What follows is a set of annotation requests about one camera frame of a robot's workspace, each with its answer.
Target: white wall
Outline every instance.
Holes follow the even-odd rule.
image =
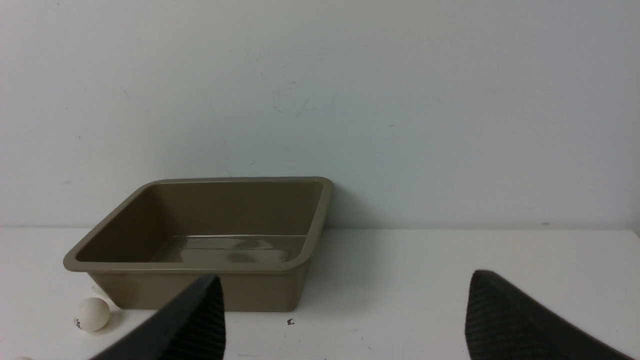
[[[334,180],[333,226],[636,227],[637,0],[0,0],[0,224],[168,177]]]

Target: white table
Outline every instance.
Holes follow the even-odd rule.
[[[87,359],[151,315],[74,327],[95,296],[62,258],[87,229],[0,229],[0,355]],[[325,231],[292,313],[228,313],[225,359],[459,359],[468,282],[492,269],[640,359],[640,240],[630,231]],[[294,324],[287,325],[292,318]]]

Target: ping pong ball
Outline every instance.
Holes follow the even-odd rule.
[[[90,297],[78,304],[74,323],[78,329],[88,332],[97,331],[109,322],[110,316],[109,304],[97,297]]]

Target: brown baking pan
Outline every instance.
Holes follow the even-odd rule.
[[[123,309],[159,309],[217,274],[228,311],[298,305],[333,184],[323,177],[161,180],[124,200],[65,256]]]

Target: white ball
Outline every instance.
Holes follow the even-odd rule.
[[[109,322],[110,316],[109,304],[97,297],[90,297],[78,304],[74,323],[78,329],[97,331]]]

